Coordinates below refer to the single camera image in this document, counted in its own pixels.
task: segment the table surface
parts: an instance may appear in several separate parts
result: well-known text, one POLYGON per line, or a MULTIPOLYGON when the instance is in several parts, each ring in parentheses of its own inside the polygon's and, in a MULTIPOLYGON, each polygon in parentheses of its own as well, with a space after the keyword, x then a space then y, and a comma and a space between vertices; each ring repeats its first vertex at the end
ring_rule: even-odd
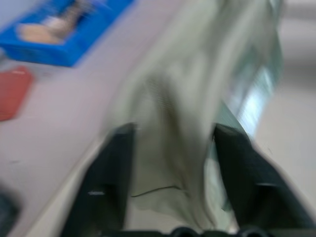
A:
POLYGON ((19 115, 0 123, 0 180, 17 193, 21 216, 9 236, 24 236, 97 137, 121 82, 185 1, 138 0, 74 68, 26 65, 36 81, 19 115))

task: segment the red object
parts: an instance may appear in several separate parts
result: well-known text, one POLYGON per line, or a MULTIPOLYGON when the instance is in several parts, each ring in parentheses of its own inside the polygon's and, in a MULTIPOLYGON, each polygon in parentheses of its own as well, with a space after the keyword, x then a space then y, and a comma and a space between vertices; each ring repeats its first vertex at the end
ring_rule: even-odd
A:
POLYGON ((33 80, 23 66, 0 73, 0 121, 16 116, 33 80))

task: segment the blue plastic bin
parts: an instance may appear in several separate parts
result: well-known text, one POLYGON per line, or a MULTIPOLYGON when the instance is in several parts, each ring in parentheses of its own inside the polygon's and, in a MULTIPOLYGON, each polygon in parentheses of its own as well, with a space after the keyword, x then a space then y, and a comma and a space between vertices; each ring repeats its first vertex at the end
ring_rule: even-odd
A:
POLYGON ((18 38, 16 26, 19 23, 40 23, 48 15, 48 5, 62 12, 71 2, 73 0, 51 0, 13 22, 0 33, 0 47, 8 57, 18 61, 73 66, 134 0, 107 0, 106 4, 97 5, 80 19, 76 30, 61 45, 32 43, 18 38))

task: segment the red sponge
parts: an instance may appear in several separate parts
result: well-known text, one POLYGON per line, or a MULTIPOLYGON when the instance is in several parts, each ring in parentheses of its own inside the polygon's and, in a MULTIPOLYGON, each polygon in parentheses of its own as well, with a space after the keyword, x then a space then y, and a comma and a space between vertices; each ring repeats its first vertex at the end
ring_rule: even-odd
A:
POLYGON ((0 121, 17 114, 33 80, 33 75, 23 66, 0 73, 0 121))

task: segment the blue tray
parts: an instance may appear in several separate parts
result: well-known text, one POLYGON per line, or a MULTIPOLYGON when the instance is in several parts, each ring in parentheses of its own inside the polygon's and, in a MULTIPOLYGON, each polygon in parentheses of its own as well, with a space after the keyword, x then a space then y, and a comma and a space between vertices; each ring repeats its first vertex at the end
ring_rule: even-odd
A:
POLYGON ((49 14, 48 5, 62 12, 71 2, 73 0, 51 0, 13 22, 0 33, 0 47, 9 58, 18 61, 71 67, 134 0, 107 0, 106 4, 98 4, 79 20, 76 30, 61 45, 32 43, 18 38, 16 26, 19 23, 40 23, 49 14))

